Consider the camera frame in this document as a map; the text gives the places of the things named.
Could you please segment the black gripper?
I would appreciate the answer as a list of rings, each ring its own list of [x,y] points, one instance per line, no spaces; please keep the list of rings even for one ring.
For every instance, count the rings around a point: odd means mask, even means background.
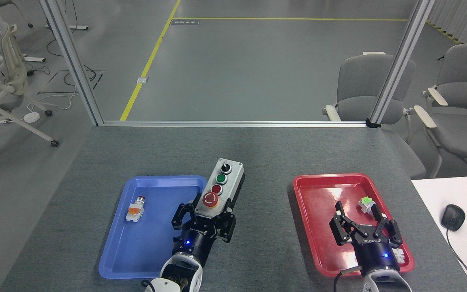
[[[206,264],[216,236],[229,243],[236,225],[236,216],[232,213],[221,213],[214,217],[214,224],[198,223],[195,209],[196,203],[180,204],[172,219],[174,230],[182,230],[180,236],[174,237],[174,254],[183,253],[194,257],[200,264]],[[183,224],[189,214],[190,220]]]
[[[336,244],[343,246],[351,238],[350,231],[357,229],[357,223],[345,215],[341,202],[336,202],[335,209],[336,212],[330,220],[330,229]],[[374,219],[378,225],[374,232],[367,231],[368,237],[355,233],[355,256],[358,265],[361,266],[363,277],[383,269],[400,271],[400,266],[392,252],[392,248],[398,248],[403,243],[398,225],[395,220],[389,220],[382,214],[378,206],[374,206]],[[387,229],[389,240],[382,234],[383,228]]]

